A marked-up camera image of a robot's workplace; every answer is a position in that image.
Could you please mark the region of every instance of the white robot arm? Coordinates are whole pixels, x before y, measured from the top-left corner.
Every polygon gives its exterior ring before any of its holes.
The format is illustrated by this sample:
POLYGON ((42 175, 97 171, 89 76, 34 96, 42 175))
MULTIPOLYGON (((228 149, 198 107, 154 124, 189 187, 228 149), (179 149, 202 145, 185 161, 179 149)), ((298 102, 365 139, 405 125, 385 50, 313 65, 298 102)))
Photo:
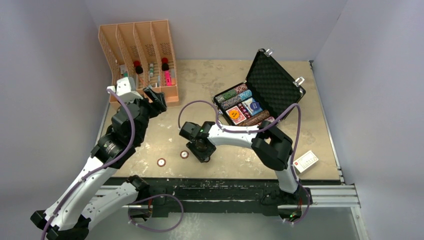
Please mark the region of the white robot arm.
POLYGON ((260 126, 225 126, 229 131, 246 131, 232 133, 223 131, 215 122, 206 121, 202 126, 185 122, 179 135, 189 140, 188 149, 202 162, 209 162, 212 153, 219 145, 237 146, 252 149, 265 166, 275 171, 279 188, 288 194, 294 194, 299 189, 299 177, 294 176, 290 168, 292 140, 276 126, 260 133, 251 133, 263 129, 270 122, 263 121, 260 126))
POLYGON ((124 205, 130 204, 146 195, 148 184, 138 176, 131 176, 117 191, 101 199, 90 202, 99 188, 121 168, 133 155, 136 147, 144 141, 149 119, 167 110, 163 93, 155 93, 145 88, 144 93, 151 99, 142 97, 135 89, 134 80, 125 77, 116 86, 108 87, 120 97, 128 108, 135 126, 132 145, 130 119, 121 106, 112 117, 112 124, 91 151, 85 166, 67 188, 63 195, 46 210, 34 212, 32 222, 46 230, 49 240, 83 240, 89 231, 102 219, 124 205), (117 156, 124 154, 118 161, 110 164, 117 156))

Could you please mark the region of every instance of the black cap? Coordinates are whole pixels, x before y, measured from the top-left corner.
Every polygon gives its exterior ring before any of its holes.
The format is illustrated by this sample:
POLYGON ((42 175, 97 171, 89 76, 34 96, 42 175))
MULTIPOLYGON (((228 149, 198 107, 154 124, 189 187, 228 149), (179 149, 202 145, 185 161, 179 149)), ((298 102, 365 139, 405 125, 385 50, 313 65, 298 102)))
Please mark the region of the black cap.
POLYGON ((162 63, 162 71, 168 71, 170 69, 170 66, 168 63, 162 63))
POLYGON ((143 73, 143 68, 142 68, 142 66, 140 66, 140 65, 135 66, 135 72, 136 72, 137 74, 142 74, 142 73, 143 73))

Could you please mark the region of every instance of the small box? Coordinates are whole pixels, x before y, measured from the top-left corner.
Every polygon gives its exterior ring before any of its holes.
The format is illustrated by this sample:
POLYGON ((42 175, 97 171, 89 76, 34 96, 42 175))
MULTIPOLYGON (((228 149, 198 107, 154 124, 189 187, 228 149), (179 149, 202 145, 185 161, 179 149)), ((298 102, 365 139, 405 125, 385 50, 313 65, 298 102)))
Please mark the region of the small box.
POLYGON ((303 154, 301 157, 296 159, 293 162, 293 165, 299 171, 299 173, 301 174, 306 169, 308 169, 312 165, 314 165, 316 162, 318 162, 318 157, 315 156, 315 154, 311 150, 309 150, 305 154, 303 154))
POLYGON ((291 104, 298 103, 306 94, 300 86, 303 80, 295 80, 268 51, 259 49, 245 81, 213 96, 212 101, 230 125, 254 126, 271 117, 276 119, 291 104), (233 121, 228 110, 240 103, 251 117, 233 121))

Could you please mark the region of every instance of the beige table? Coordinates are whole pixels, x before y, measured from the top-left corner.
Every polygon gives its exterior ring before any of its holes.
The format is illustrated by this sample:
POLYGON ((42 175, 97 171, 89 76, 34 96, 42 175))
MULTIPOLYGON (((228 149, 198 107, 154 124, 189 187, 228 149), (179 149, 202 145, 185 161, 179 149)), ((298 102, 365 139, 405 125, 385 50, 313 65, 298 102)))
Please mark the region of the beige table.
MULTIPOLYGON (((194 100, 211 101, 216 95, 242 81, 252 64, 250 60, 178 60, 178 92, 180 106, 168 107, 167 111, 149 122, 145 141, 136 153, 117 171, 115 177, 139 175, 161 178, 231 178, 276 179, 273 170, 265 167, 255 153, 246 148, 218 146, 208 163, 200 163, 193 154, 187 159, 180 152, 188 150, 187 140, 179 136, 177 118, 181 108, 194 100), (159 167, 157 160, 166 159, 159 167)), ((302 84, 306 95, 299 102, 302 109, 301 134, 296 158, 309 150, 319 161, 300 175, 305 180, 340 179, 332 144, 315 85, 314 75, 307 61, 282 61, 280 64, 295 79, 304 77, 302 84)), ((104 122, 104 134, 111 124, 115 110, 109 108, 104 122)), ((279 124, 293 141, 296 136, 297 111, 279 124)), ((213 109, 205 103, 187 107, 181 117, 181 125, 190 121, 202 125, 214 121, 213 109)))

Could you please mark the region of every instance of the gray wall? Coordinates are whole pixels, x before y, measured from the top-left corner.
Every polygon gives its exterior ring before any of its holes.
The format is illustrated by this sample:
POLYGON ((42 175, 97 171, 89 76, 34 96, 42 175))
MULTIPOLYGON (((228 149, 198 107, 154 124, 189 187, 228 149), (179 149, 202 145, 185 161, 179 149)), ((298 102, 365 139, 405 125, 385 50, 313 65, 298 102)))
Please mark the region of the gray wall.
POLYGON ((371 239, 423 239, 424 1, 350 0, 314 63, 371 239))
POLYGON ((347 0, 86 0, 96 25, 169 19, 179 59, 313 60, 347 0))
POLYGON ((82 0, 2 0, 1 239, 40 239, 30 222, 94 146, 111 74, 82 0))

